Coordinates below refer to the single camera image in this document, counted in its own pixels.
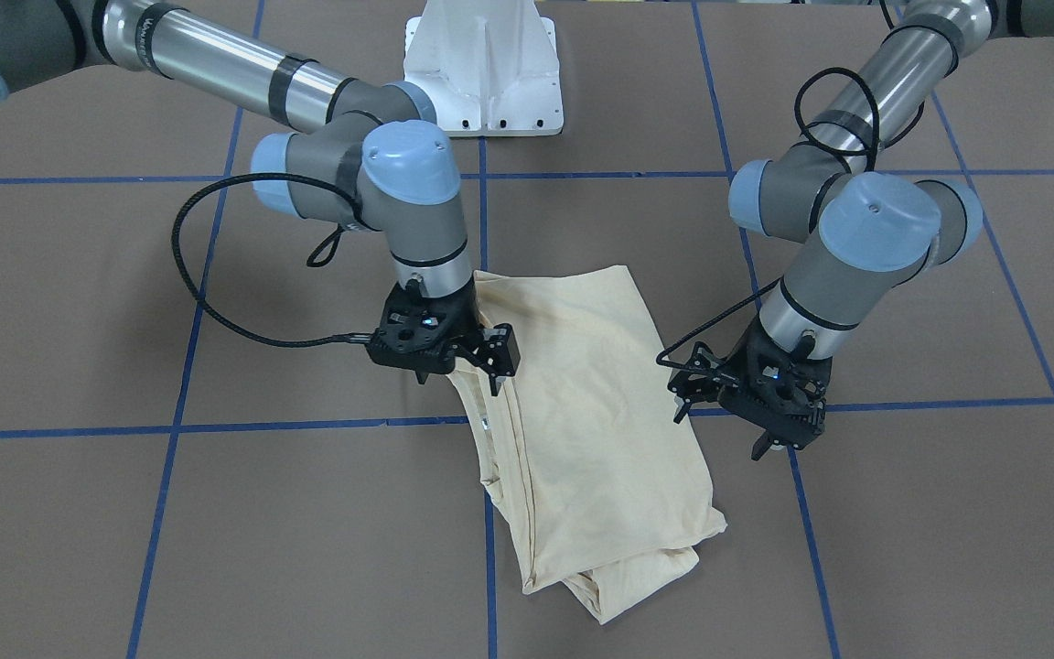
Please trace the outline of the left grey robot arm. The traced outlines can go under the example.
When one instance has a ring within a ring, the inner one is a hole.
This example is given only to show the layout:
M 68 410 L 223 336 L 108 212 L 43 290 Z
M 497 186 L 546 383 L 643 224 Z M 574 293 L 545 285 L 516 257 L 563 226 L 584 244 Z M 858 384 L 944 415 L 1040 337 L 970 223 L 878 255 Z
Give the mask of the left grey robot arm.
M 719 404 L 762 428 L 752 459 L 823 433 L 834 355 L 890 289 L 958 257 L 982 232 L 967 185 L 907 182 L 878 160 L 967 56 L 996 38 L 1054 37 L 1054 1 L 912 1 L 794 146 L 729 185 L 740 228 L 798 243 L 723 368 Z

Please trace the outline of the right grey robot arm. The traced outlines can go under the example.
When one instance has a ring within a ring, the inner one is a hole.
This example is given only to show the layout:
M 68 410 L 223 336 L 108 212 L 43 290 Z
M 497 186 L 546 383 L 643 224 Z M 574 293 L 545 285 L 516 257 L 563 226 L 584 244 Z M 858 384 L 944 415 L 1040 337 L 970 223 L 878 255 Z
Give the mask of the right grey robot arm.
M 0 1 L 0 101 L 96 64 L 151 72 L 280 125 L 256 146 L 248 174 L 206 185 L 173 221 L 173 259 L 208 316 L 279 349 L 356 343 L 419 381 L 467 362 L 497 394 L 515 374 L 511 325 L 480 318 L 455 154 L 423 89 L 375 86 L 171 1 Z M 307 260 L 313 268 L 334 257 L 348 231 L 384 234 L 394 287 L 376 329 L 272 340 L 209 303 L 181 254 L 181 226 L 194 205 L 234 185 L 252 185 L 269 209 L 334 225 Z

